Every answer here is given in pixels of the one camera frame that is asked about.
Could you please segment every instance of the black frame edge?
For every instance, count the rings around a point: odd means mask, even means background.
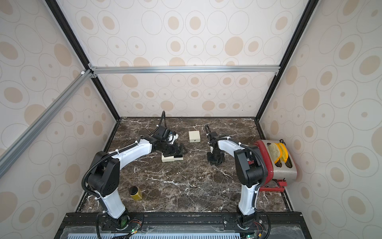
[[[263,102],[261,103],[261,106],[259,108],[259,111],[257,112],[256,118],[260,120],[261,116],[263,115],[265,108],[267,107],[270,98],[273,95],[273,92],[275,91],[278,82],[280,81],[281,76],[283,75],[290,58],[293,55],[293,52],[295,51],[295,48],[300,41],[300,38],[313,14],[314,9],[317,6],[319,0],[309,0],[308,4],[305,7],[305,10],[301,16],[301,19],[296,27],[296,30],[292,36],[292,39],[289,42],[289,45],[285,51],[285,54],[281,60],[280,63],[280,70],[278,71],[277,75],[274,76],[272,83],[269,86],[269,89],[267,91],[267,94],[264,97]]]
[[[74,49],[75,53],[77,54],[79,60],[81,61],[84,68],[90,69],[88,66],[89,59],[87,58],[84,50],[82,49],[79,41],[76,38],[76,35],[74,34],[73,30],[70,28],[70,25],[68,21],[65,18],[64,13],[61,11],[60,6],[56,2],[56,0],[45,0],[46,4],[48,5],[49,9],[51,10],[53,16],[55,17],[57,23],[60,25],[62,31],[64,32],[66,38],[68,39],[70,45]],[[101,97],[105,101],[105,104],[109,108],[111,114],[113,115],[115,120],[118,120],[120,118],[117,110],[115,109],[113,103],[111,102],[109,96],[107,95],[104,87],[102,86],[100,80],[98,77],[92,78],[93,83],[95,87],[97,88],[98,92],[100,93]]]
[[[264,132],[263,132],[261,126],[260,126],[259,119],[255,118],[254,120],[255,120],[257,131],[259,132],[259,135],[260,135],[260,139],[265,140],[266,138],[265,138]]]

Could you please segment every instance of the black lid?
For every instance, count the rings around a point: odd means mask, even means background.
[[[136,186],[132,186],[129,188],[129,194],[130,195],[135,195],[138,193],[138,188]]]

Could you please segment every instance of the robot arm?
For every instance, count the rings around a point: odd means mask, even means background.
[[[236,142],[226,135],[211,132],[206,125],[207,138],[211,152],[207,153],[211,164],[221,164],[224,152],[235,158],[236,174],[241,183],[241,197],[238,205],[240,224],[246,227],[256,217],[256,200],[261,186],[268,175],[260,150],[257,146],[249,147]]]
[[[175,143],[178,134],[168,129],[166,124],[165,126],[160,125],[161,122],[162,120],[155,131],[144,137],[141,136],[139,141],[135,141],[125,148],[109,153],[98,152],[90,169],[84,175],[83,189],[97,197],[117,228],[123,229],[127,221],[126,208],[117,189],[120,170],[139,157],[155,151],[163,153],[165,157],[186,153],[182,144]],[[85,182],[88,183],[91,190],[86,187]]]

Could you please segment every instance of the wire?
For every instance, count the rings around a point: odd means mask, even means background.
[[[265,237],[263,239],[267,239],[269,237],[269,234],[270,234],[270,220],[269,220],[269,216],[267,214],[266,211],[264,210],[257,210],[257,212],[260,212],[260,213],[264,213],[267,217],[267,221],[268,221],[268,229],[267,229],[267,234],[265,235]]]
[[[124,151],[126,151],[126,150],[129,150],[129,149],[135,147],[136,145],[138,145],[138,144],[137,144],[137,143],[134,143],[134,144],[128,145],[128,146],[126,146],[126,147],[120,149],[119,152],[122,153],[122,152],[124,152]],[[81,181],[81,187],[82,187],[82,189],[83,189],[85,192],[87,192],[87,193],[89,193],[89,194],[91,194],[91,195],[94,195],[94,196],[96,196],[97,198],[100,197],[100,195],[99,195],[98,193],[96,193],[95,191],[93,191],[93,190],[91,190],[91,189],[88,189],[88,188],[86,187],[87,179],[88,179],[90,173],[93,171],[93,169],[95,169],[96,167],[98,167],[99,164],[101,164],[102,162],[105,162],[106,160],[108,160],[109,158],[111,158],[112,156],[114,156],[114,155],[116,155],[116,154],[117,154],[117,152],[112,152],[112,153],[110,153],[110,154],[107,154],[107,155],[103,156],[98,162],[96,162],[93,166],[91,166],[91,167],[89,168],[89,170],[85,173],[85,175],[84,175],[84,177],[82,178],[82,181]]]
[[[97,237],[98,237],[98,239],[102,239],[101,238],[101,234],[99,233],[99,222],[98,222],[98,220],[99,220],[99,216],[100,215],[104,215],[105,213],[98,213],[97,215],[96,215],[96,217],[95,217],[95,230],[96,230],[96,232],[97,232]]]
[[[142,222],[138,219],[133,219],[129,222],[129,224],[130,223],[137,223],[139,225],[139,229],[142,227]],[[135,230],[134,232],[131,232],[127,235],[112,237],[111,239],[127,239],[127,238],[131,237],[133,234],[135,234],[136,232],[137,232],[137,230]]]

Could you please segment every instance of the yellow jar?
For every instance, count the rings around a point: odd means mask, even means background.
[[[135,201],[139,201],[141,200],[143,197],[142,197],[142,190],[136,186],[132,186],[129,188],[129,193],[130,193],[130,196],[135,200]]]

